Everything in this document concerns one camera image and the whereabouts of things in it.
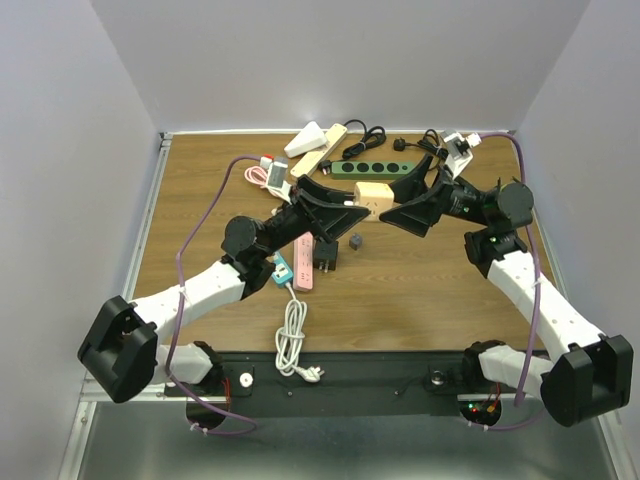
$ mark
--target wooden table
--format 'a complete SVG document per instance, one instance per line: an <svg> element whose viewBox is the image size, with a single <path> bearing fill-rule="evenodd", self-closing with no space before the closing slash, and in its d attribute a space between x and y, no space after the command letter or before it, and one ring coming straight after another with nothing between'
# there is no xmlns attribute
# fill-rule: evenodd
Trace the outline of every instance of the wooden table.
<svg viewBox="0 0 640 480"><path fill-rule="evenodd" d="M171 146L149 232L135 297L177 283L175 254L218 189L229 161L240 154L282 154L293 135L179 135ZM393 138L358 160L418 162L422 150L394 152ZM419 136L405 135L408 141ZM342 148L357 142L350 135ZM339 158L338 148L331 158ZM491 138L474 149L465 178L488 189L498 177L518 175L514 153L505 139ZM270 216L279 201L249 184L236 166L220 202L183 258L185 275L193 276L222 255L227 222L236 215ZM354 182L333 180L316 172L323 184L352 190ZM305 350L464 349L476 340L498 338L516 348L526 345L528 323L507 298L469 264L463 235L480 227L443 217L426 238L382 223L358 224L340 241L335 272L315 272L314 289L299 297L309 305L304 326ZM359 251L348 238L360 233ZM283 249L288 262L292 247ZM550 277L546 256L543 271ZM272 351L290 296L273 282L242 302L209 313L183 329L180 344L204 340L214 349Z"/></svg>

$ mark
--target power plug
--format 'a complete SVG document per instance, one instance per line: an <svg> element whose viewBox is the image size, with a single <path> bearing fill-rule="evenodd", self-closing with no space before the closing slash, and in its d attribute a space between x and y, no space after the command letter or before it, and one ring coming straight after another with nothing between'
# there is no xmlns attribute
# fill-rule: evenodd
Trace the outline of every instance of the power plug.
<svg viewBox="0 0 640 480"><path fill-rule="evenodd" d="M276 252L273 256L273 263L276 265L276 269L271 274L271 278L276 282L276 285L280 288L284 288L287 283L291 283L293 280L293 270L282 258L280 252Z"/></svg>

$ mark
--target white power cord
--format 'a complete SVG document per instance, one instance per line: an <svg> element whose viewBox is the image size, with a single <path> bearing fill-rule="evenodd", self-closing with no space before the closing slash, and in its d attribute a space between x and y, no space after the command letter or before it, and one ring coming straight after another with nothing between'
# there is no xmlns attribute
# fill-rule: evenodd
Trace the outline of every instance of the white power cord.
<svg viewBox="0 0 640 480"><path fill-rule="evenodd" d="M276 368L285 377L297 373L306 382L317 383L324 374L320 367L302 368L298 366L298 357L302 350L304 333L302 326L307 316L307 303L297 299L291 284L285 285L291 293L291 300L284 312L284 326L276 331Z"/></svg>

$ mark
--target black cable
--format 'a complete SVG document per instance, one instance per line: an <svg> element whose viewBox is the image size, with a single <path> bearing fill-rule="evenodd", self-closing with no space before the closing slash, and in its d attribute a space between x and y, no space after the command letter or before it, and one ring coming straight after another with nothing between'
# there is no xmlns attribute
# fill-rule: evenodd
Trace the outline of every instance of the black cable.
<svg viewBox="0 0 640 480"><path fill-rule="evenodd" d="M379 147L387 140L387 134L385 133L384 128L380 125L376 125L375 127L371 127L371 129L367 130L367 126L364 122L357 118L349 120L348 122L343 123L343 125L346 127L350 123L359 123L362 125L364 135L358 143L351 145L342 151L342 160L351 160L353 157L360 155L365 150Z"/></svg>
<svg viewBox="0 0 640 480"><path fill-rule="evenodd" d="M407 147L420 147L438 159L435 165L429 168L429 171L438 168L440 162L445 161L449 155L447 149L440 146L440 137L438 136L438 132L433 128L429 128L424 132L424 135L417 143L409 143L402 137L396 138L393 141L393 149L396 152L401 152Z"/></svg>

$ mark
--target white wall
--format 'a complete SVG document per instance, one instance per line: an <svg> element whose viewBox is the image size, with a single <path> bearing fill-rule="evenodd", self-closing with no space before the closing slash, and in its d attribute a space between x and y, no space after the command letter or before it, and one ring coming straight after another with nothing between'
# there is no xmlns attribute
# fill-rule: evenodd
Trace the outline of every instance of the white wall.
<svg viewBox="0 0 640 480"><path fill-rule="evenodd" d="M122 288L157 155L151 119L86 0L0 16L0 477L57 478L84 369Z"/></svg>
<svg viewBox="0 0 640 480"><path fill-rule="evenodd" d="M621 411L640 458L640 2L592 0L519 131L570 300L636 347Z"/></svg>
<svg viewBox="0 0 640 480"><path fill-rule="evenodd" d="M166 131L515 128L588 0L92 0Z"/></svg>

